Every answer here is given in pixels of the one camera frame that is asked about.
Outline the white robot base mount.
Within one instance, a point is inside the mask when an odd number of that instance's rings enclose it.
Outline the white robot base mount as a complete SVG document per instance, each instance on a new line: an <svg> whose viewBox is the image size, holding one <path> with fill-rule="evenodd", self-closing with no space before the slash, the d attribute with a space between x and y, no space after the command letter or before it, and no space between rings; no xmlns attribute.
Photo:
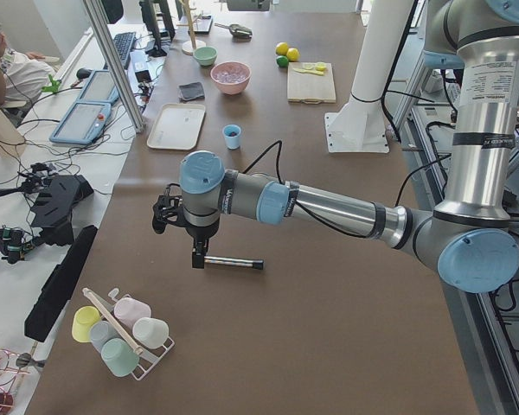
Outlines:
<svg viewBox="0 0 519 415"><path fill-rule="evenodd" d="M325 114L330 153L389 152L383 95L415 10L415 1L373 2L349 101L339 112Z"/></svg>

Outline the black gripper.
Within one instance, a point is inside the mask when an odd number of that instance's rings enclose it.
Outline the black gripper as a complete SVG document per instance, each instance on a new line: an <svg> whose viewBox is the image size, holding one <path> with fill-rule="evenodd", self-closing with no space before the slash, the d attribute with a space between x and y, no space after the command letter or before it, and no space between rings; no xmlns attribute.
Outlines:
<svg viewBox="0 0 519 415"><path fill-rule="evenodd" d="M161 234L168 225L184 228L193 238L192 267L203 269L208 255L209 239L215 236L220 225L218 213L197 216L189 213L183 205L183 195L171 195L172 187L179 184L169 183L153 205L152 228Z"/></svg>

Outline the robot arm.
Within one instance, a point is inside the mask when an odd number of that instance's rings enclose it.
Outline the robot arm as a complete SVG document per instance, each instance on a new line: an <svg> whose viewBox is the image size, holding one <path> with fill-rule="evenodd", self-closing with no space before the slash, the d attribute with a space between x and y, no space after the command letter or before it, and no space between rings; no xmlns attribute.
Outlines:
<svg viewBox="0 0 519 415"><path fill-rule="evenodd" d="M201 150L181 163L178 196L161 195L152 226L184 228L200 268L222 214L262 223L311 217L338 232L408 252L451 286L494 291L519 270L502 205L519 106L519 1L432 1L425 51L464 64L445 196L432 212L385 207L296 182L226 169Z"/></svg>

